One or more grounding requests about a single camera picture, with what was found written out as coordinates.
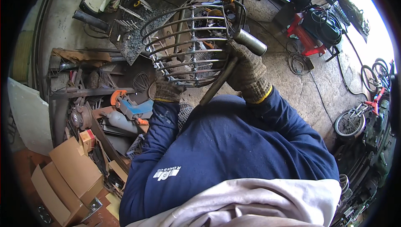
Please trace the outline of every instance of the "white board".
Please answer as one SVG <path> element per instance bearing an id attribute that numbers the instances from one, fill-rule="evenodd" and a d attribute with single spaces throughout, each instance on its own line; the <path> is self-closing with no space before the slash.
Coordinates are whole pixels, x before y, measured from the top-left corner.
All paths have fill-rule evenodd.
<path id="1" fill-rule="evenodd" d="M 41 99 L 39 91 L 12 78 L 8 78 L 7 89 L 15 125 L 25 146 L 48 156 L 53 149 L 48 103 Z"/>

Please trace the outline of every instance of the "plastic crate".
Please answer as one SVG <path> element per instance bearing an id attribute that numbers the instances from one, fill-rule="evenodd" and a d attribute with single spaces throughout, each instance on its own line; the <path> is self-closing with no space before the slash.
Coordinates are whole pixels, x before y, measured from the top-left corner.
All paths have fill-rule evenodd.
<path id="1" fill-rule="evenodd" d="M 143 145 L 143 140 L 145 138 L 143 137 L 143 134 L 139 134 L 133 144 L 129 147 L 127 150 L 127 156 L 132 160 L 133 157 L 137 154 L 141 153 L 142 150 L 142 145 Z"/>

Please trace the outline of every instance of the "bicycle tire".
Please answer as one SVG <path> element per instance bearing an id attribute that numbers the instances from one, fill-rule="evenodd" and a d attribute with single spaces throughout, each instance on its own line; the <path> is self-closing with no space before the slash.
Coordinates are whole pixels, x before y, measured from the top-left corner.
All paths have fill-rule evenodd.
<path id="1" fill-rule="evenodd" d="M 382 58 L 377 58 L 374 62 L 375 63 L 377 63 L 377 62 L 383 63 L 384 66 L 386 66 L 386 69 L 387 69 L 387 72 L 388 72 L 388 65 L 387 65 L 386 61 L 384 61 Z"/>
<path id="2" fill-rule="evenodd" d="M 341 113 L 341 114 L 338 116 L 338 118 L 337 118 L 336 121 L 334 122 L 334 130 L 336 131 L 336 133 L 337 133 L 338 135 L 342 136 L 342 137 L 345 137 L 345 138 L 352 138 L 352 137 L 357 138 L 357 137 L 363 132 L 363 129 L 364 129 L 365 124 L 366 124 L 365 115 L 362 114 L 361 117 L 360 117 L 360 120 L 359 120 L 358 128 L 357 128 L 354 132 L 349 133 L 349 134 L 344 134 L 344 133 L 342 133 L 342 132 L 339 130 L 339 128 L 338 128 L 338 124 L 339 124 L 340 120 L 341 120 L 342 118 L 344 118 L 345 115 L 347 115 L 347 114 L 349 114 L 349 113 L 352 113 L 352 111 L 353 111 L 352 109 L 351 109 L 351 110 L 346 110 L 346 111 L 344 111 L 343 113 Z"/>
<path id="3" fill-rule="evenodd" d="M 374 90 L 370 88 L 369 82 L 368 82 L 368 76 L 366 75 L 366 72 L 364 70 L 367 69 L 371 74 L 372 77 L 374 78 L 375 82 L 378 82 L 378 77 L 377 75 L 373 72 L 372 68 L 370 68 L 367 65 L 362 65 L 362 68 L 360 69 L 360 78 L 362 79 L 363 85 L 365 85 L 366 89 L 371 93 L 371 94 L 377 94 L 378 88 L 375 86 Z"/>
<path id="4" fill-rule="evenodd" d="M 388 88 L 390 88 L 391 87 L 391 79 L 390 79 L 390 73 L 388 72 L 387 67 L 381 61 L 377 61 L 372 65 L 372 70 L 373 71 L 375 70 L 376 66 L 381 66 L 386 71 L 385 77 L 388 77 L 388 80 L 387 79 L 386 80 L 388 81 Z"/>

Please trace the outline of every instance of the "wooden plank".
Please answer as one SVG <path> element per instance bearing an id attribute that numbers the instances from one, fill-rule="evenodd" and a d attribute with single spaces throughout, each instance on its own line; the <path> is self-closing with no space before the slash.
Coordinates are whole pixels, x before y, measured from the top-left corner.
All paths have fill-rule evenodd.
<path id="1" fill-rule="evenodd" d="M 83 50 L 68 50 L 68 49 L 57 49 L 53 48 L 51 55 L 58 56 L 63 59 L 67 59 L 73 63 L 77 63 L 79 61 L 90 61 L 90 60 L 98 60 L 103 62 L 111 62 L 112 58 L 107 52 L 90 52 Z"/>
<path id="2" fill-rule="evenodd" d="M 65 90 L 63 90 L 63 91 L 53 93 L 53 95 L 50 96 L 50 100 L 79 98 L 79 97 L 84 97 L 84 96 L 111 95 L 116 90 L 117 89 L 113 89 L 113 88 L 80 89 L 77 92 L 65 92 Z M 133 88 L 118 88 L 118 90 L 126 90 L 127 94 L 135 93 L 135 90 Z"/>

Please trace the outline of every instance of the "knit glove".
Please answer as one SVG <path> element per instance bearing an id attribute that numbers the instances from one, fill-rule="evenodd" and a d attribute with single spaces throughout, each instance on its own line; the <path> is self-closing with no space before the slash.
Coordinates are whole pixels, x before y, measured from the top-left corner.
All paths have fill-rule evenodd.
<path id="1" fill-rule="evenodd" d="M 246 102 L 261 103 L 272 91 L 262 57 L 253 54 L 246 46 L 234 40 L 230 41 L 228 51 L 230 55 L 238 57 L 239 63 L 227 83 L 234 90 L 241 91 Z"/>
<path id="2" fill-rule="evenodd" d="M 165 67 L 181 64 L 178 60 L 173 60 L 164 64 Z M 175 68 L 167 69 L 168 73 L 184 72 L 185 66 L 179 66 Z M 175 78 L 188 78 L 189 75 L 178 75 Z M 174 82 L 169 82 L 166 77 L 163 77 L 161 71 L 156 70 L 156 94 L 154 99 L 161 102 L 173 102 L 179 103 L 181 99 L 181 93 L 183 93 L 185 87 L 178 86 Z"/>

